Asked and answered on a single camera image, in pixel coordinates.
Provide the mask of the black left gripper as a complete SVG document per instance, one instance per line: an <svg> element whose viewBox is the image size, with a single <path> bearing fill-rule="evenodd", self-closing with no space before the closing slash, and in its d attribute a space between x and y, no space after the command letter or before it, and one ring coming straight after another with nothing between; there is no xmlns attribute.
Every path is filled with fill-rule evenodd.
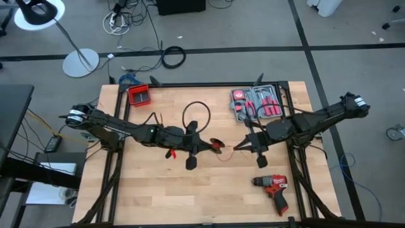
<svg viewBox="0 0 405 228"><path fill-rule="evenodd" d="M200 140L199 133L197 133L197 127L197 121L191 121L188 126L186 126L186 133L182 138L182 142L177 146L177 149L189 153L189 157L185 161L185 167L187 170L193 170L197 167L196 155L199 151L218 152L218 147L214 146L216 139L210 139L209 142Z"/></svg>

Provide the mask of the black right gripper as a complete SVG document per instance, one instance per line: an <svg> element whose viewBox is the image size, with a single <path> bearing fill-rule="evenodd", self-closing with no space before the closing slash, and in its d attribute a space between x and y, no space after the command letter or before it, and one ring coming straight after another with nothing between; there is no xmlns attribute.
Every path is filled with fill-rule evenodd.
<svg viewBox="0 0 405 228"><path fill-rule="evenodd" d="M253 122L249 119L245 120L245 126L248 128L248 135L234 147L234 151L257 153L256 159L258 167L264 168L268 165L268 161L263 155L267 151L266 135L264 128L260 123Z"/></svg>

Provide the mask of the grey tool case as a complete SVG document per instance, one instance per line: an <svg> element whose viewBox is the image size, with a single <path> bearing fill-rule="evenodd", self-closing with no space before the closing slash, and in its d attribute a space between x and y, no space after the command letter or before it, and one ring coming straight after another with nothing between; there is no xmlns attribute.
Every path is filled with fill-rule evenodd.
<svg viewBox="0 0 405 228"><path fill-rule="evenodd" d="M245 94L245 99L234 101L232 93L235 90L243 91ZM247 115L246 119L250 119L250 120L257 120L257 119L261 119L261 118L269 119L269 118L281 117L283 114L282 108L280 107L279 97L278 97L278 94L276 93L276 89L275 89L274 85L261 85L261 86L256 86L256 87L252 87L252 88L234 89L234 90L231 90L230 95L231 95L230 108L234 111L236 120L238 122L243 122L238 119L239 113L245 113L247 115L246 107L245 107L245 101L247 101L247 100L251 100L254 102L254 105L256 108L256 113L257 113L257 118L250 118ZM262 106L262 97L263 96L267 97L268 101L270 102L270 108L271 108L271 112L272 112L272 116L270 116L270 117L267 117L265 115L265 111ZM275 114L275 111L273 109L273 104L271 103L271 97L273 97L277 100L278 105L282 112L281 115Z"/></svg>

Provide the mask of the red square plastic bin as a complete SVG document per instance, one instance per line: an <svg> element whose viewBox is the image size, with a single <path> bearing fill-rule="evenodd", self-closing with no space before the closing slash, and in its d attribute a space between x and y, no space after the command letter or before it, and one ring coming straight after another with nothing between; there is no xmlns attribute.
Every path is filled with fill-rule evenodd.
<svg viewBox="0 0 405 228"><path fill-rule="evenodd" d="M128 98L129 103L134 107L148 105L151 102L149 86L140 84L130 87L128 89Z"/></svg>

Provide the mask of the black box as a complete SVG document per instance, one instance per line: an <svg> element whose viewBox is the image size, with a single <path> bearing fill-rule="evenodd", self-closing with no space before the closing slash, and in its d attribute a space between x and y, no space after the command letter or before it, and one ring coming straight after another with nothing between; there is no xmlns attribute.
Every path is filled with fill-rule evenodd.
<svg viewBox="0 0 405 228"><path fill-rule="evenodd" d="M195 13L206 10L206 0L156 0L161 16L181 13Z"/></svg>

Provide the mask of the grey caster wheel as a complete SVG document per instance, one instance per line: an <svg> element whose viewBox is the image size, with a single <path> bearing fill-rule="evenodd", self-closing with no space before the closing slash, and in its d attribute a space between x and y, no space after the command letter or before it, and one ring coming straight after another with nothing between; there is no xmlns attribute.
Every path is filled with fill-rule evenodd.
<svg viewBox="0 0 405 228"><path fill-rule="evenodd" d="M391 141L400 141L402 139L405 139L405 127L399 124L390 127L386 130L386 136Z"/></svg>

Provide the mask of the black side shelf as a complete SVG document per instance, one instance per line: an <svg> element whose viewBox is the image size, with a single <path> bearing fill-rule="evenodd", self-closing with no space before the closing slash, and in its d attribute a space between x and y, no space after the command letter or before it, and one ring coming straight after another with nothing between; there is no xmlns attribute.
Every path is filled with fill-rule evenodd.
<svg viewBox="0 0 405 228"><path fill-rule="evenodd" d="M75 175L40 166L41 162L76 163ZM63 193L77 193L84 169L84 153L37 153L32 162L7 158L0 166L0 216L11 193L22 197L13 217L12 228L19 228L28 205L66 205Z"/></svg>

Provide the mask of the white paper sheet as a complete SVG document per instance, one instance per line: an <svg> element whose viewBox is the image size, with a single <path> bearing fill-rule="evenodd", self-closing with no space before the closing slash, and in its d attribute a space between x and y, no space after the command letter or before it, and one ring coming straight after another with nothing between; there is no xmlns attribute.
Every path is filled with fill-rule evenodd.
<svg viewBox="0 0 405 228"><path fill-rule="evenodd" d="M44 168L48 168L50 170L55 170L58 172L62 172L64 174L75 175L77 171L77 164L76 163L48 163L48 162L41 162L40 166Z"/></svg>

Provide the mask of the floor lamp with round base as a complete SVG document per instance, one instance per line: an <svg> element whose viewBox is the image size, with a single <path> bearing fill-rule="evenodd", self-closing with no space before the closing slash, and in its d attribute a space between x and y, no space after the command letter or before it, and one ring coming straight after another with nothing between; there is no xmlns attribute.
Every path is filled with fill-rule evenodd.
<svg viewBox="0 0 405 228"><path fill-rule="evenodd" d="M67 76L81 78L96 70L99 65L98 53L93 49L79 48L60 24L66 10L62 0L15 0L15 2L18 6L14 18L17 27L27 31L40 31L55 25L75 49L63 60L62 69Z"/></svg>

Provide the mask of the black power adapter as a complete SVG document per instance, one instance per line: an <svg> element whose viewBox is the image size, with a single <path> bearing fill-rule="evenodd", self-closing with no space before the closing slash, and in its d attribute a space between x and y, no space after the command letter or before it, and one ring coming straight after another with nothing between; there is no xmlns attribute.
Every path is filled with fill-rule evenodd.
<svg viewBox="0 0 405 228"><path fill-rule="evenodd" d="M44 152L45 153L54 153L58 150L60 143L62 142L61 136L52 136L48 141Z"/></svg>

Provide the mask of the white power strip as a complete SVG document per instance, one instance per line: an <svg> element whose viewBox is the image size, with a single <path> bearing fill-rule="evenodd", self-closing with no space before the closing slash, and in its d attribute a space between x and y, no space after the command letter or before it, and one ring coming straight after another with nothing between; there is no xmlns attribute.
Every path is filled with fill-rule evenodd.
<svg viewBox="0 0 405 228"><path fill-rule="evenodd" d="M103 30L109 35L121 36L130 30L130 24L125 16L110 11L102 21Z"/></svg>

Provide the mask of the white plastic object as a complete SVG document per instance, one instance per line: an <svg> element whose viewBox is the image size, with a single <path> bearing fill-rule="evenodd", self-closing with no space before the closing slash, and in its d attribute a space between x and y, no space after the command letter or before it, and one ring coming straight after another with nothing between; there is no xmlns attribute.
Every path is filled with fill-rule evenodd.
<svg viewBox="0 0 405 228"><path fill-rule="evenodd" d="M309 7L317 9L317 12L322 17L332 15L339 7L343 0L306 0Z"/></svg>

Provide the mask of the black desk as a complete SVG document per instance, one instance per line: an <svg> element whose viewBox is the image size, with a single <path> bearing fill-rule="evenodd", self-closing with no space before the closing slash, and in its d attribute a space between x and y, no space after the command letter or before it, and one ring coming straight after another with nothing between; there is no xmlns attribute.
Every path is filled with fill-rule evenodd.
<svg viewBox="0 0 405 228"><path fill-rule="evenodd" d="M0 85L0 166L8 157L33 91L29 84Z"/></svg>

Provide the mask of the red handled pliers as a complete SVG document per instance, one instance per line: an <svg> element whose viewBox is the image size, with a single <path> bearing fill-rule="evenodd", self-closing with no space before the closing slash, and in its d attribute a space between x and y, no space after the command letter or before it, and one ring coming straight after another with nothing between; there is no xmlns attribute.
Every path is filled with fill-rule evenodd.
<svg viewBox="0 0 405 228"><path fill-rule="evenodd" d="M257 118L254 102L251 100L245 101L246 113L250 118Z"/></svg>

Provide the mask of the red cordless drill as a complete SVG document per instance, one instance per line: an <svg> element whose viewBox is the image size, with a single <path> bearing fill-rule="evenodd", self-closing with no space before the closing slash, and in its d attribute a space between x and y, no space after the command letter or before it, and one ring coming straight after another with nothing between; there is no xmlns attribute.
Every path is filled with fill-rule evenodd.
<svg viewBox="0 0 405 228"><path fill-rule="evenodd" d="M288 186L286 176L267 175L255 177L252 179L252 184L264 188L265 192L274 201L279 216L282 216L289 209L287 201L283 196L283 191Z"/></svg>

